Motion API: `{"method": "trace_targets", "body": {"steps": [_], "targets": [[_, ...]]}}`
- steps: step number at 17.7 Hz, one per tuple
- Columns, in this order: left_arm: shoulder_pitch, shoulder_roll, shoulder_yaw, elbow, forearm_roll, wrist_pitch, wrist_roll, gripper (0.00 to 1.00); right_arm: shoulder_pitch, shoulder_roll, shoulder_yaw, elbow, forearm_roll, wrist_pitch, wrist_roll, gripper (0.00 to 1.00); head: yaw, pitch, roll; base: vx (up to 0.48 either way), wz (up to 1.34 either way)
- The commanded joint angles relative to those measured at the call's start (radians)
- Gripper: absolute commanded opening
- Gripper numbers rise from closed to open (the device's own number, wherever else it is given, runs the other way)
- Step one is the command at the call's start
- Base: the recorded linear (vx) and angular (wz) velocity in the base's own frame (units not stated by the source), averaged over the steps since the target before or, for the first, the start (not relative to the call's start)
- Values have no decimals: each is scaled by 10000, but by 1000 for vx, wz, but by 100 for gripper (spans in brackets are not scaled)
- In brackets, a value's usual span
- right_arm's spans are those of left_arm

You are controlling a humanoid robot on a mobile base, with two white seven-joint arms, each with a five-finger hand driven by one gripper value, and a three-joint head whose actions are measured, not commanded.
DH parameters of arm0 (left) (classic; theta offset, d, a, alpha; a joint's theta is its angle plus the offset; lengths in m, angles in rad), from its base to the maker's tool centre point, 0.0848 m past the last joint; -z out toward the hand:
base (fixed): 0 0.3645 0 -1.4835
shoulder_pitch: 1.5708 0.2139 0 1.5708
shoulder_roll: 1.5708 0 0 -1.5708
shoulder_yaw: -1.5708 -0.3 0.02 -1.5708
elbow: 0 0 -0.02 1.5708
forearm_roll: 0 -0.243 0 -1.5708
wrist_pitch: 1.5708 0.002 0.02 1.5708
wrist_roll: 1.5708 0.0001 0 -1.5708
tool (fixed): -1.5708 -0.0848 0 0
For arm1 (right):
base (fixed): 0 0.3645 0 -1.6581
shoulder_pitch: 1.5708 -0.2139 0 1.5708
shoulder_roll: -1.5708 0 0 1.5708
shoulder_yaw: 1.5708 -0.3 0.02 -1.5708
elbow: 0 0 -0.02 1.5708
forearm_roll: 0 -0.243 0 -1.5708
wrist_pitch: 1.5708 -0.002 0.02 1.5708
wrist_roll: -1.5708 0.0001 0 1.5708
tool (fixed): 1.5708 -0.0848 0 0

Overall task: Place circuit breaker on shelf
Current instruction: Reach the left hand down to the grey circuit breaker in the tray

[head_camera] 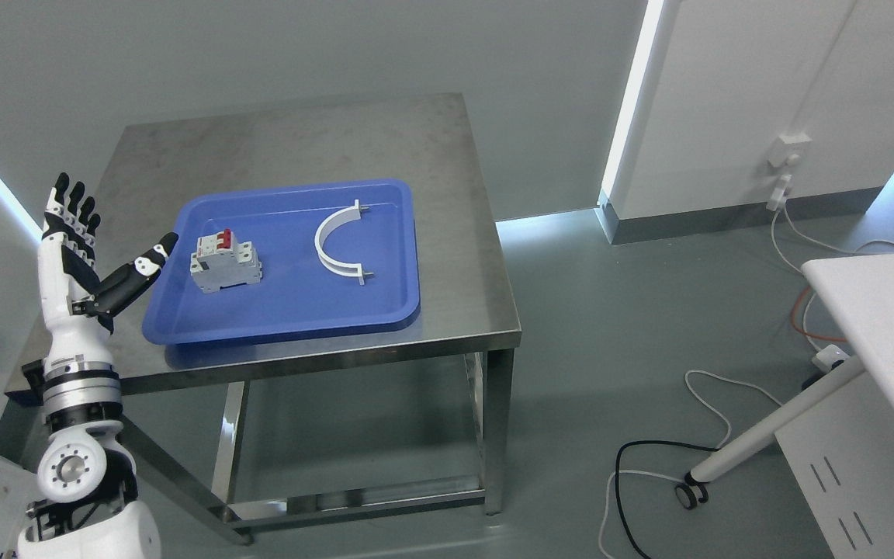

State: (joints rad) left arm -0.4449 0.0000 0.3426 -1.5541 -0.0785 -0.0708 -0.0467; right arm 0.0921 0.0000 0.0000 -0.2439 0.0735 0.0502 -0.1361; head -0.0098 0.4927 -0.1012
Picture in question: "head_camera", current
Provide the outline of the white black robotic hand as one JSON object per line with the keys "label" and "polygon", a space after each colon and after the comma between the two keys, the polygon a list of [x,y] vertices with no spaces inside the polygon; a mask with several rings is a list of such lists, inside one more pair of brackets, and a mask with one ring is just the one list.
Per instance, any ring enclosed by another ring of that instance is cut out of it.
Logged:
{"label": "white black robotic hand", "polygon": [[85,184],[61,173],[43,210],[43,232],[36,253],[40,310],[52,347],[47,363],[109,362],[114,318],[149,290],[178,243],[174,232],[128,264],[99,277],[95,267],[96,231],[102,217]]}

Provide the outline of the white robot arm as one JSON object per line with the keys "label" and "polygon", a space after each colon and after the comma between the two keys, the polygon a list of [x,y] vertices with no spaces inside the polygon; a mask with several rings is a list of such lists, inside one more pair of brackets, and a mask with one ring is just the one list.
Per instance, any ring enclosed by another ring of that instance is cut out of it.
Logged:
{"label": "white robot arm", "polygon": [[20,558],[159,558],[153,514],[139,499],[137,467],[120,443],[120,375],[81,358],[22,365],[40,398],[49,446],[36,468],[40,500],[27,509]]}

